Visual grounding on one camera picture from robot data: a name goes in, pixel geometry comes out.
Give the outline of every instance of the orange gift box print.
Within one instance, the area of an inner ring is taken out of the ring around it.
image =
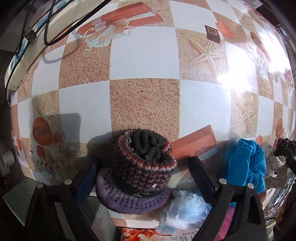
[[[138,2],[106,13],[81,26],[77,34],[83,36],[88,49],[106,47],[112,39],[130,36],[133,28],[163,22],[162,17],[147,4]]]

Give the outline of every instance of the metal screw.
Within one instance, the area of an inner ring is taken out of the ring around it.
[[[227,183],[226,179],[224,179],[224,178],[220,178],[219,182],[223,185],[225,185]]]
[[[38,183],[37,184],[37,188],[42,188],[43,187],[43,183]]]
[[[65,183],[66,185],[70,185],[70,184],[72,183],[72,180],[71,180],[71,179],[67,179],[67,180],[64,181],[64,183]]]
[[[250,189],[254,189],[254,185],[252,184],[252,183],[248,183],[248,188],[250,188]]]

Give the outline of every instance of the purple knitted fabric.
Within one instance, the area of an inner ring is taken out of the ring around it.
[[[96,194],[104,206],[118,213],[143,214],[162,207],[171,200],[171,191],[168,188],[164,188],[161,194],[150,198],[122,192],[114,183],[110,168],[102,169],[97,174]]]

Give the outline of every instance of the blue fabric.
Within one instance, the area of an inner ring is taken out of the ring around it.
[[[253,140],[240,139],[236,148],[232,146],[231,150],[233,153],[222,177],[233,185],[245,186],[252,183],[257,193],[264,192],[266,162],[261,146]]]

